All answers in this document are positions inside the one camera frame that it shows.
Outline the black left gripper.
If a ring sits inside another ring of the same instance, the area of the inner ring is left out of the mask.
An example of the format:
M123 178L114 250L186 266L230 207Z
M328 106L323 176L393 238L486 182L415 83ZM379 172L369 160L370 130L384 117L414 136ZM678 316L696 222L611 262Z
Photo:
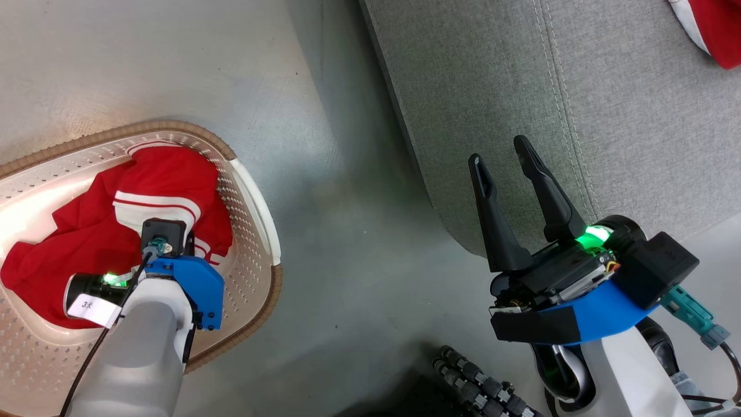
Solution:
M63 327L111 329L115 314L122 311L124 298L136 282L133 272L123 275L75 274L64 291Z

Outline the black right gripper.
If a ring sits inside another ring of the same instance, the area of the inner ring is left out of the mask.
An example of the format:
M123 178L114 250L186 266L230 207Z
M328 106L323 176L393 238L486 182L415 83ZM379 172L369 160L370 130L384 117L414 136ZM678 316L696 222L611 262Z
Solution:
M498 203L498 188L489 169L479 154L471 154L468 168L489 268L493 273L507 272L493 279L490 295L496 309L548 309L586 295L612 277L618 263L604 244L613 229L587 227L526 136L514 137L513 145L539 201L545 239L572 241L543 248L532 263Z

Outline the red white sports jersey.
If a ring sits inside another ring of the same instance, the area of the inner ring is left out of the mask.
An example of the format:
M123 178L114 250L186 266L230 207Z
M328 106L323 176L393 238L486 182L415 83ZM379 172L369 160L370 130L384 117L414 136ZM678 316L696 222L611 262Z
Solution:
M39 243L15 243L0 267L3 285L53 325L96 328L67 317L67 284L76 273L123 275L138 266L148 219L183 222L194 234L195 256L214 266L232 246L214 164L164 140L133 145L126 153L127 163L98 173L87 192L53 212L53 233Z
M741 66L741 0L668 0L694 44L721 68Z

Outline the grey fabric sofa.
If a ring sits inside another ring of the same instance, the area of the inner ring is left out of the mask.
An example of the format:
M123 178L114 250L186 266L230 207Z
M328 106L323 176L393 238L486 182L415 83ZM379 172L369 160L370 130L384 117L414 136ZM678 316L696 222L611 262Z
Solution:
M741 0L360 0L431 205L485 255L479 154L519 242L544 219L513 138L529 138L582 218L683 240L741 213L741 68L711 57Z

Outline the cream perforated laundry basket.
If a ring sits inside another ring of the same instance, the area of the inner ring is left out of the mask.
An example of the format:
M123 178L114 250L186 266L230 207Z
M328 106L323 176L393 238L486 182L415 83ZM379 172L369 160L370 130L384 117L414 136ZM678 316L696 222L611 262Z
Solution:
M162 141L193 149L219 172L233 245L217 271L225 280L220 330L198 330L185 373L259 329L281 291L281 248L269 208L227 143L179 120L137 122L10 160L0 156L0 265L19 240L42 240L52 213L87 190L96 174L128 160L135 145ZM58 417L100 330L67 330L35 314L0 283L0 417Z

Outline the black roller base wheel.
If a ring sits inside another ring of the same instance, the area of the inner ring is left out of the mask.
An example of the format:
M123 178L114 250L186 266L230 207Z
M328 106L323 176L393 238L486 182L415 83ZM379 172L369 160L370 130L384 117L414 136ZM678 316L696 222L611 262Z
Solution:
M483 372L448 345L433 359L433 368L466 406L481 417L545 417L515 394L513 385Z

